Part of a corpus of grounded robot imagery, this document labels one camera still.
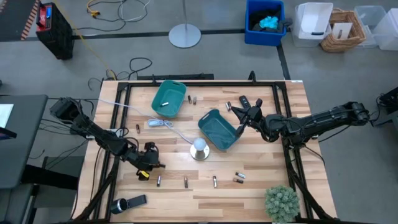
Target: round lamp base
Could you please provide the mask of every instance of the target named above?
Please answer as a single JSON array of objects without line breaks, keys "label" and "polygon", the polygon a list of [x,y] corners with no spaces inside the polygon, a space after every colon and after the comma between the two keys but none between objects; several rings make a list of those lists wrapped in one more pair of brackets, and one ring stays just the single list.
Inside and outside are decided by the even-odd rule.
[{"label": "round lamp base", "polygon": [[210,148],[206,145],[203,151],[197,151],[195,146],[191,145],[191,156],[196,160],[205,160],[210,154]]},{"label": "round lamp base", "polygon": [[187,29],[185,29],[185,24],[177,25],[169,32],[170,42],[180,48],[195,46],[199,42],[200,37],[200,30],[191,24],[187,24]]}]

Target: concrete floor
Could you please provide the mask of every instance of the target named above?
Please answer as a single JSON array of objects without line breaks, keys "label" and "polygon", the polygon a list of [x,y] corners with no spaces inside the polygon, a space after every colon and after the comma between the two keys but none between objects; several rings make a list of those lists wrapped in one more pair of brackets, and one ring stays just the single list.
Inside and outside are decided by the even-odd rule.
[{"label": "concrete floor", "polygon": [[[77,27],[116,27],[116,24],[96,21],[85,14],[86,2],[59,1]],[[286,17],[292,17],[294,7],[303,2],[284,1]],[[347,10],[372,4],[382,5],[386,10],[398,7],[394,0],[340,0],[333,3],[335,7]],[[116,17],[117,4],[95,9],[112,19]],[[167,32],[183,22],[180,9],[179,0],[152,0],[148,5],[149,15],[145,19],[129,23],[123,30],[113,33]],[[243,0],[187,0],[188,20],[202,30],[242,29],[245,10],[246,3]],[[125,5],[125,17],[134,17],[141,11],[141,5],[136,2]],[[34,31],[32,28],[29,36],[34,37]],[[82,33],[104,34],[94,30],[84,30]],[[216,79],[246,79],[249,72],[254,70],[258,79],[284,79],[276,48],[246,45],[243,34],[203,35],[200,43],[191,49],[175,48],[169,43],[168,37],[96,39],[87,40],[87,43],[115,72],[128,70],[130,58],[148,57],[154,64],[140,75],[204,72],[214,73]],[[354,49],[344,54],[328,54],[318,47],[294,47],[290,34],[283,38],[282,45],[291,79],[303,80],[312,112],[327,110],[347,101],[360,101],[369,111],[374,111],[376,97],[397,86],[398,52]],[[0,94],[45,93],[50,97],[98,97],[99,87],[93,82],[94,88],[90,91],[87,81],[90,77],[104,77],[104,67],[79,40],[75,42],[73,59],[68,61],[55,60],[37,41],[3,42],[0,43],[0,49],[0,79],[4,83],[0,87]],[[48,110],[44,117],[50,118]],[[351,127],[321,143],[339,218],[371,223],[395,223],[398,220],[396,136],[397,131],[392,126],[372,128],[367,125]],[[46,149],[45,156],[57,156],[81,142],[78,137],[40,131],[32,156],[40,154],[43,149]],[[75,156],[84,154],[84,147],[74,153]],[[39,166],[42,158],[29,163]],[[72,203],[71,200],[61,200],[63,197],[66,196],[58,198],[58,201],[64,201],[59,206],[49,203],[46,207],[45,202],[42,202],[43,208],[38,210],[35,222],[67,220]]]}]

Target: white cable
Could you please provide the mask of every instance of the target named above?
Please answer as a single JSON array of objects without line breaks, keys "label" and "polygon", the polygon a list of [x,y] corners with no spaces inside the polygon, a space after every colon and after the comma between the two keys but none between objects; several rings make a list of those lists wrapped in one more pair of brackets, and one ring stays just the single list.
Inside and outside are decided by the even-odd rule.
[{"label": "white cable", "polygon": [[109,103],[109,104],[119,105],[119,106],[125,106],[125,107],[128,107],[128,108],[134,109],[134,110],[136,110],[136,111],[137,111],[139,114],[141,114],[141,115],[144,115],[144,116],[148,116],[148,117],[153,118],[153,119],[149,119],[149,120],[148,120],[148,125],[149,125],[150,127],[154,127],[154,126],[163,126],[163,125],[164,125],[164,126],[168,127],[171,131],[173,131],[173,132],[177,133],[179,136],[181,136],[181,138],[183,138],[184,140],[186,140],[186,142],[188,142],[188,143],[190,143],[190,144],[193,144],[193,143],[192,143],[189,139],[187,139],[180,131],[178,131],[178,130],[172,128],[173,123],[170,122],[170,121],[158,119],[158,118],[156,118],[156,117],[154,117],[154,116],[152,116],[152,115],[144,114],[144,113],[142,113],[141,111],[139,111],[137,108],[135,108],[135,107],[133,107],[133,106],[124,105],[124,104],[121,104],[121,103],[115,103],[115,102],[108,101],[108,100],[102,100],[102,99],[98,99],[98,100],[99,100],[99,101],[102,101],[102,102],[104,102],[104,103]]},{"label": "white cable", "polygon": [[[143,7],[143,9],[144,9],[144,11],[145,11],[145,8],[147,7],[147,5],[150,3],[150,0],[144,5],[144,7]],[[139,16],[139,17],[135,17],[135,18],[132,18],[132,19],[124,19],[123,18],[123,0],[120,0],[120,11],[121,11],[121,17],[122,17],[122,20],[124,20],[124,21],[133,21],[133,20],[136,20],[136,19],[140,19],[142,16]]]}]

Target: white container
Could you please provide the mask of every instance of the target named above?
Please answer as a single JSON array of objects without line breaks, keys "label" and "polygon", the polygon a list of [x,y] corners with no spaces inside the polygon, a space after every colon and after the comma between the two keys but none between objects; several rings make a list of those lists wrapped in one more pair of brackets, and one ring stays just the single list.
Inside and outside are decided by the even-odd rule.
[{"label": "white container", "polygon": [[373,34],[381,50],[398,50],[398,9],[391,9],[374,28]]},{"label": "white container", "polygon": [[326,29],[325,35],[320,40],[300,39],[294,32],[292,32],[293,44],[295,47],[318,47],[318,45],[322,42],[322,40],[330,33],[331,33],[330,24],[328,24],[328,28]]},{"label": "white container", "polygon": [[298,5],[297,22],[299,25],[297,27],[300,29],[297,31],[298,37],[300,39],[323,39],[332,10],[333,3],[329,2],[308,2]]},{"label": "white container", "polygon": [[295,18],[294,18],[294,24],[292,26],[292,38],[293,38],[293,43],[296,47],[317,47],[319,43],[331,33],[331,27],[330,24],[328,23],[326,26],[326,31],[323,35],[316,35],[315,37],[310,37],[310,38],[299,38],[299,32],[301,30],[301,18],[303,17],[304,13],[304,8],[305,4],[301,4],[295,7]]},{"label": "white container", "polygon": [[382,18],[387,14],[382,6],[356,6],[354,12],[361,23],[366,40],[356,46],[356,48],[375,48],[377,42],[373,37],[373,30]]}]

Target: teal basket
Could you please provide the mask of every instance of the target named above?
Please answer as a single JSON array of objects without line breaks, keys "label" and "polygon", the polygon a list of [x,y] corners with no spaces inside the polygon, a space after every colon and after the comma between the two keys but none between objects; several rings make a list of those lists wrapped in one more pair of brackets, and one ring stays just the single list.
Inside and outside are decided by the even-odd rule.
[{"label": "teal basket", "polygon": [[218,109],[213,109],[198,122],[200,130],[221,151],[226,151],[238,139],[235,128],[228,123]]},{"label": "teal basket", "polygon": [[159,115],[175,118],[185,98],[187,87],[183,83],[172,80],[164,81],[152,101],[152,109]]}]

